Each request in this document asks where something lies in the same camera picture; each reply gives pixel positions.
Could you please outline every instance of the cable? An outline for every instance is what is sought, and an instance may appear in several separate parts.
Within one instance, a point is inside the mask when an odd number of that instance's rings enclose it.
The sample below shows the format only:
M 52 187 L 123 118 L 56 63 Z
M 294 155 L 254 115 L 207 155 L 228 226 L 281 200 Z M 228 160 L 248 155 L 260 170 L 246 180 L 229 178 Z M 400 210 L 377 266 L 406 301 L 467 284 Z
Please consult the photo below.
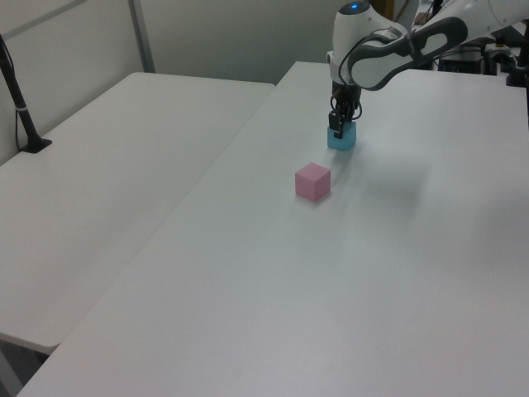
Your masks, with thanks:
M 360 113 L 358 114 L 358 116 L 351 118 L 351 121 L 358 120 L 360 116 L 362 116 L 362 103 L 360 103 L 360 101 L 358 101 L 358 109 L 360 110 Z
M 18 144 L 18 110 L 15 109 L 15 142 L 17 143 L 17 150 L 20 153 L 20 145 Z
M 341 75 L 341 68 L 343 67 L 344 63 L 346 62 L 346 59 L 349 58 L 349 55 L 351 55 L 351 53 L 356 49 L 356 47 L 358 47 L 360 44 L 362 44 L 363 42 L 365 41 L 365 39 L 361 39 L 359 40 L 355 45 L 353 45 L 353 48 L 351 48 L 349 50 L 349 52 L 347 53 L 347 55 L 344 57 L 344 59 L 341 61 L 340 63 L 340 67 L 338 68 L 338 77 L 340 77 L 340 80 L 341 82 L 344 84 L 344 87 L 346 88 L 347 92 L 349 93 L 349 95 L 354 98 L 355 95 L 349 90 L 349 85 L 346 83 L 346 81 L 344 80 L 343 76 Z M 362 115 L 362 105 L 360 104 L 360 100 L 358 101 L 358 107 L 360 108 L 360 115 L 358 117 L 353 117 L 351 118 L 351 120 L 358 120 L 358 118 Z M 355 109 L 354 109 L 354 106 L 353 106 L 353 114 L 351 116 L 354 116 L 355 115 Z
M 431 2 L 430 7 L 427 9 L 426 13 L 424 14 L 424 23 L 422 24 L 423 26 L 426 25 L 430 21 L 431 18 L 428 18 L 428 14 L 430 13 L 432 8 L 433 8 L 433 2 Z
M 15 74 L 15 64 L 13 64 L 13 58 L 11 57 L 11 54 L 9 53 L 9 50 L 7 49 L 7 45 L 5 42 L 2 43 L 3 49 L 6 51 L 7 58 L 9 59 L 9 64 L 11 65 L 11 70 L 13 71 L 13 75 Z
M 11 65 L 11 70 L 13 71 L 13 76 L 15 76 L 15 64 L 13 63 L 13 58 L 11 57 L 11 53 L 9 52 L 9 49 L 7 48 L 7 45 L 5 42 L 2 42 L 2 47 L 6 51 L 7 58 L 9 59 L 9 64 Z M 20 144 L 18 143 L 18 109 L 15 108 L 15 142 L 17 144 L 17 150 L 20 152 Z
M 444 52 L 443 54 L 434 56 L 431 60 L 438 60 L 444 56 L 466 54 L 467 52 L 479 52 L 481 54 L 481 50 L 453 50 L 453 51 Z

